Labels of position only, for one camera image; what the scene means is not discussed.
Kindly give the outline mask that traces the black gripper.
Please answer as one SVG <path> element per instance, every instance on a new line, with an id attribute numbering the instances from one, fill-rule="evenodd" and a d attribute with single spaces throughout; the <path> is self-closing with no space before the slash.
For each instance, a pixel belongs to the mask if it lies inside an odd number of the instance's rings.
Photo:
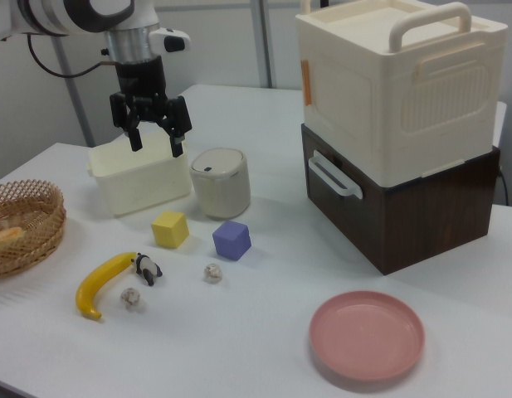
<path id="1" fill-rule="evenodd" d="M 182 96 L 168 99 L 166 80 L 161 56 L 136 63 L 116 63 L 115 70 L 120 91 L 110 96 L 113 124 L 124 130 L 133 152 L 142 147 L 139 133 L 140 117 L 136 98 L 152 100 L 153 106 L 161 110 L 159 126 L 168 134 L 172 155 L 183 155 L 185 134 L 193 126 L 188 107 Z"/>

